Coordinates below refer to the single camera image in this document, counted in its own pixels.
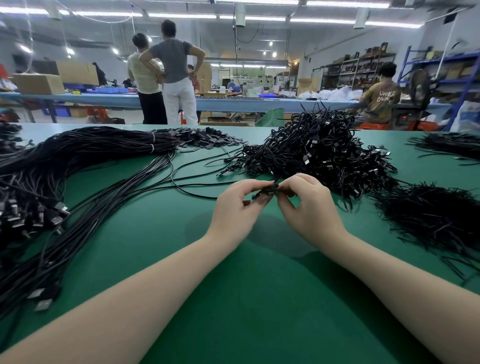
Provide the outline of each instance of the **finger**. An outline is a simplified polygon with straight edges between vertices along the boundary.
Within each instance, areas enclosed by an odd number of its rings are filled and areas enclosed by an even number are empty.
[[[303,178],[305,181],[307,181],[308,183],[311,183],[311,184],[321,184],[321,182],[318,179],[316,179],[315,177],[313,177],[309,174],[297,173],[296,176],[300,177],[300,178]]]
[[[286,221],[291,221],[294,218],[295,213],[294,205],[288,199],[287,195],[282,191],[277,192],[276,198],[278,208],[282,212],[283,217]]]
[[[229,189],[235,192],[238,197],[243,198],[245,195],[261,190],[262,188],[271,186],[273,181],[259,181],[259,180],[243,180],[235,182]]]
[[[303,192],[311,187],[311,185],[311,183],[307,182],[302,177],[294,175],[281,182],[281,184],[278,185],[278,189],[288,195],[291,195],[293,192],[301,197],[302,194],[304,194]]]
[[[252,201],[252,203],[248,207],[246,207],[245,209],[256,220],[258,215],[260,215],[260,213],[262,212],[264,207],[270,202],[271,199],[272,199],[271,196],[267,196],[265,194],[262,194],[262,195],[258,196],[256,199],[254,199]]]

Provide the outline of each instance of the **hair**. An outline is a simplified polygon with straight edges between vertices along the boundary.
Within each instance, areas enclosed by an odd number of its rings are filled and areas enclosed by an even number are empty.
[[[165,36],[173,38],[177,34],[177,26],[169,19],[164,20],[161,26],[162,33]]]
[[[132,38],[133,45],[137,48],[145,48],[148,47],[148,39],[147,36],[143,33],[137,33]]]
[[[393,62],[385,62],[380,67],[380,76],[393,77],[396,73],[396,64]]]

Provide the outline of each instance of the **ceiling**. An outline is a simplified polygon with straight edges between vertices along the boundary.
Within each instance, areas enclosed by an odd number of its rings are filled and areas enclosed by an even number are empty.
[[[156,1],[135,0],[133,9],[135,12],[161,12],[161,13],[189,13],[189,14],[218,14],[232,15],[233,3],[211,4],[209,0],[180,0]],[[21,6],[18,0],[0,0],[0,6]],[[130,1],[126,0],[59,0],[65,8],[74,11],[115,11],[130,12]],[[430,9],[449,9],[458,1],[443,0],[415,0],[414,7],[417,10],[405,9],[372,9],[371,21],[408,22],[422,23],[425,21],[425,13]],[[394,0],[391,6],[404,7],[405,0]],[[28,0],[30,8],[45,8],[44,0]],[[295,5],[258,5],[246,4],[247,15],[257,16],[292,16],[295,18],[329,18],[329,19],[355,19],[357,9],[312,7]],[[115,42],[115,46],[123,53],[132,51],[131,38],[133,35],[132,20],[107,24],[99,22],[119,22],[122,18],[95,17],[89,20],[80,16],[64,16],[62,21],[53,20],[47,16],[31,15],[30,20],[34,32],[34,39],[46,43],[62,45],[63,33],[72,47],[109,47]],[[23,15],[0,14],[6,27],[0,27],[0,37],[17,37],[19,32],[28,30],[28,24]],[[154,42],[160,40],[160,23],[162,18],[149,19],[135,17],[134,26],[136,32],[143,32],[153,37]],[[212,56],[235,57],[235,36],[232,28],[232,20],[223,19],[174,19],[177,29],[189,29],[192,34],[197,34],[201,46]],[[345,31],[350,25],[344,24],[304,24],[288,22],[246,21],[245,28],[239,28],[238,57],[271,59],[273,51],[277,52],[277,59],[284,59],[286,45],[288,44],[288,59],[299,59],[309,44],[318,44],[327,40],[338,31]]]

